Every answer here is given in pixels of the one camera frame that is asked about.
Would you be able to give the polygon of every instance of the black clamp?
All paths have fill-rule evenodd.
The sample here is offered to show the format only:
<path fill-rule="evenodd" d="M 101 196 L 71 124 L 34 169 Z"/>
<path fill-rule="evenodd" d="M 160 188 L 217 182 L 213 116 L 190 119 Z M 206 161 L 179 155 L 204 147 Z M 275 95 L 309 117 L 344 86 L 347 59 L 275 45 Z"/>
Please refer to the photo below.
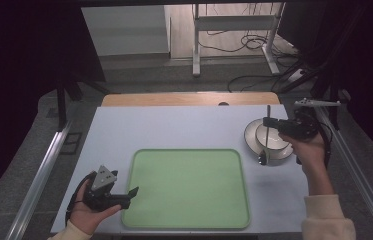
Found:
<path fill-rule="evenodd" d="M 320 133 L 324 141 L 324 163 L 327 167 L 331 154 L 330 139 L 324 131 L 321 123 L 318 121 L 314 109 L 311 107 L 299 107 L 294 111 L 294 113 L 295 119 L 288 120 L 264 117 L 263 125 L 275 128 L 279 133 L 300 141 L 309 141 L 313 139 L 317 133 Z"/>

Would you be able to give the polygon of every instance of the metal bar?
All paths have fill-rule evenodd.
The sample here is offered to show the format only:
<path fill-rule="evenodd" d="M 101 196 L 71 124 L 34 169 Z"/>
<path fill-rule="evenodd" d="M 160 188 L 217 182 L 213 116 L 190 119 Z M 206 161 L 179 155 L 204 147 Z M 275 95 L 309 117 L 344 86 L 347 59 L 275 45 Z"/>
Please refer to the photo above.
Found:
<path fill-rule="evenodd" d="M 193 18 L 195 24 L 195 41 L 193 45 L 192 53 L 192 74 L 194 77 L 201 75 L 201 59 L 200 59 L 200 47 L 199 47 L 199 4 L 195 4 L 195 16 Z"/>
<path fill-rule="evenodd" d="M 70 118 L 62 131 L 56 132 L 54 138 L 52 139 L 48 151 L 42 160 L 42 164 L 40 165 L 39 170 L 37 171 L 36 176 L 34 177 L 33 182 L 24 198 L 24 201 L 12 223 L 12 226 L 8 231 L 5 238 L 6 240 L 22 239 L 71 124 L 72 120 Z"/>
<path fill-rule="evenodd" d="M 272 30 L 275 16 L 202 16 L 199 18 L 199 31 L 240 31 Z"/>
<path fill-rule="evenodd" d="M 65 89 L 62 79 L 57 79 L 57 101 L 58 101 L 58 132 L 61 132 L 64 129 L 64 126 L 67 124 L 67 112 L 65 106 Z"/>
<path fill-rule="evenodd" d="M 279 26 L 280 23 L 280 18 L 282 17 L 282 11 L 285 3 L 282 2 L 279 6 L 279 9 L 277 10 L 276 14 L 274 15 L 274 21 L 273 25 L 271 26 L 270 30 L 270 35 L 268 36 L 267 43 L 263 44 L 262 50 L 264 53 L 264 56 L 267 60 L 268 66 L 270 67 L 271 74 L 273 75 L 279 75 L 280 71 L 279 68 L 277 67 L 276 61 L 273 59 L 273 53 L 271 51 L 273 47 L 273 41 L 274 37 L 276 36 L 277 33 L 277 27 Z"/>
<path fill-rule="evenodd" d="M 323 122 L 329 126 L 330 129 L 334 129 L 334 126 L 329 121 L 327 110 L 325 108 L 319 109 L 316 108 L 317 114 L 322 118 Z M 339 153 L 341 154 L 342 159 L 345 162 L 352 178 L 354 179 L 355 184 L 360 190 L 361 195 L 363 196 L 369 210 L 373 215 L 373 188 L 371 187 L 369 181 L 362 172 L 358 162 L 355 160 L 352 155 L 348 145 L 343 139 L 340 131 L 333 132 L 333 142 L 335 146 L 339 148 Z"/>

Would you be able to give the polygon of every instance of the hand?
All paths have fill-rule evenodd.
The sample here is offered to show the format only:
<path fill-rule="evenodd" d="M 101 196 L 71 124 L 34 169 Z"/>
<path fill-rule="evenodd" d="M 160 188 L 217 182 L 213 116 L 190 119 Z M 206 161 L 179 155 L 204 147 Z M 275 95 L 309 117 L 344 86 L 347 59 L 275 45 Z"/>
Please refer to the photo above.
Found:
<path fill-rule="evenodd" d="M 116 212 L 120 211 L 121 206 L 116 205 L 102 212 L 93 212 L 92 209 L 82 202 L 88 182 L 89 180 L 86 180 L 77 193 L 76 203 L 71 212 L 70 221 L 72 224 L 74 224 L 74 226 L 84 233 L 92 235 L 98 225 L 107 217 L 112 216 Z"/>
<path fill-rule="evenodd" d="M 281 133 L 279 133 L 279 137 L 292 144 L 293 152 L 301 161 L 305 174 L 310 174 L 315 169 L 325 168 L 324 141 L 320 133 L 308 141 L 300 141 Z"/>
<path fill-rule="evenodd" d="M 294 153 L 301 160 L 302 171 L 307 176 L 309 194 L 334 194 L 332 183 L 324 165 L 324 141 L 320 133 L 309 141 L 299 141 L 280 133 L 279 137 L 292 144 Z"/>

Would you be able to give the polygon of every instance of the metal frame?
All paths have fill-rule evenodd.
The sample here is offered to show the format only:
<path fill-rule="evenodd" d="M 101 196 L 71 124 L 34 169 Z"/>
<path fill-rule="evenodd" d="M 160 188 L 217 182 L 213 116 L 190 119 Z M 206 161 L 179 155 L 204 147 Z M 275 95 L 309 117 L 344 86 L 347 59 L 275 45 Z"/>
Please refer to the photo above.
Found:
<path fill-rule="evenodd" d="M 70 130 L 72 117 L 66 122 L 65 127 L 61 131 L 57 131 L 52 139 L 52 142 L 42 160 L 42 164 L 33 179 L 33 182 L 24 198 L 19 211 L 12 222 L 12 226 L 5 237 L 5 240 L 22 239 L 30 219 L 36 209 L 40 196 L 48 181 L 49 175 L 56 162 L 58 154 L 64 144 L 64 140 Z"/>
<path fill-rule="evenodd" d="M 322 121 L 329 126 L 330 129 L 335 129 L 333 124 L 329 120 L 327 110 L 325 108 L 315 108 L 318 116 L 321 117 Z M 366 202 L 369 210 L 373 215 L 373 188 L 371 187 L 369 181 L 365 177 L 363 171 L 358 165 L 357 160 L 351 153 L 348 145 L 342 137 L 340 131 L 332 131 L 333 133 L 333 143 L 338 147 L 339 153 L 342 159 L 345 162 L 352 178 L 354 179 L 355 184 L 360 190 L 361 195 L 363 196 L 364 201 Z"/>
<path fill-rule="evenodd" d="M 199 32 L 200 31 L 240 31 L 240 30 L 269 30 L 270 35 L 267 39 L 267 44 L 262 47 L 264 56 L 267 60 L 273 75 L 279 75 L 280 71 L 273 59 L 271 52 L 274 37 L 276 36 L 277 28 L 282 16 L 282 11 L 285 3 L 282 2 L 279 10 L 275 15 L 258 15 L 258 16 L 203 16 L 199 17 L 199 4 L 195 4 L 195 33 L 193 46 L 193 76 L 199 77 L 200 70 L 200 46 Z"/>

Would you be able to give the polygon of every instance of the gray floor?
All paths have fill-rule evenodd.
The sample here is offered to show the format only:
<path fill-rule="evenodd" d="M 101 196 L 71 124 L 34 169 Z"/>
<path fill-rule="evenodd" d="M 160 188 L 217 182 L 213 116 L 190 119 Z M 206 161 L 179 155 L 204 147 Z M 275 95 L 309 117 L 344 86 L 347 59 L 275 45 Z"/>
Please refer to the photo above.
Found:
<path fill-rule="evenodd" d="M 100 84 L 113 92 L 119 93 L 226 91 L 228 81 L 235 77 L 269 74 L 264 59 L 258 57 L 206 59 L 203 61 L 200 78 L 192 77 L 190 61 L 173 61 L 164 58 L 142 59 L 140 61 L 132 58 L 115 61 L 111 58 L 105 58 L 102 59 L 102 66 L 105 70 L 107 82 Z M 235 92 L 252 85 L 254 86 L 246 88 L 246 90 L 269 91 L 273 83 L 274 80 L 264 80 L 264 78 L 246 78 L 236 81 L 231 87 Z M 311 84 L 307 83 L 288 94 L 279 95 L 289 113 L 295 100 L 309 96 L 308 89 Z M 50 228 L 70 181 L 94 112 L 104 97 L 101 92 L 87 85 L 80 83 L 80 87 L 83 90 L 83 99 L 79 102 L 68 101 L 70 110 L 74 110 L 73 123 L 68 139 L 75 140 L 78 138 L 79 144 L 77 148 L 76 145 L 72 144 L 63 146 L 23 239 L 46 239 L 51 236 Z M 7 235 L 55 134 L 58 124 L 56 93 L 50 92 L 44 95 L 38 103 L 38 109 L 39 113 L 30 132 L 0 181 L 0 239 L 4 239 Z M 346 111 L 346 106 L 341 107 L 339 113 L 341 133 L 373 186 L 373 142 L 354 122 L 352 116 Z M 373 239 L 371 212 L 343 160 L 339 157 L 335 146 L 333 146 L 329 173 L 334 187 L 340 195 L 346 216 L 355 223 L 357 239 Z M 258 237 L 263 240 L 301 239 L 300 233 L 263 234 Z M 96 235 L 93 237 L 93 239 L 119 238 L 120 236 Z M 256 236 L 245 238 L 256 239 Z M 238 237 L 214 237 L 211 239 L 238 239 Z"/>

